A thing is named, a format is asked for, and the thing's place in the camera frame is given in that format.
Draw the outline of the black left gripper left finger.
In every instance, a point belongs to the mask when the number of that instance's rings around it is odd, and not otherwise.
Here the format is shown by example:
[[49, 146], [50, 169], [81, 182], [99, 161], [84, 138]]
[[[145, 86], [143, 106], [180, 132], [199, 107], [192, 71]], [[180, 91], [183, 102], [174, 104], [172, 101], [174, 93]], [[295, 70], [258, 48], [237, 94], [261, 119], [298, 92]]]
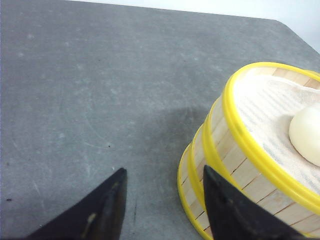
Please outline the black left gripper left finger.
[[118, 240], [127, 201], [127, 170], [119, 168], [74, 206], [27, 240]]

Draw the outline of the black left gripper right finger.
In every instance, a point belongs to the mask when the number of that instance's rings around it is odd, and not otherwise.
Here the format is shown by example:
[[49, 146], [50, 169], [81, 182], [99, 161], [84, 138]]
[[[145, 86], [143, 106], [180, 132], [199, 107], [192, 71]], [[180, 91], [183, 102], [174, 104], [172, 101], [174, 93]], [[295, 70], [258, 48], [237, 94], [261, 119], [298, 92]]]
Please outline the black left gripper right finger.
[[248, 199], [212, 167], [203, 169], [206, 211], [215, 240], [306, 240]]

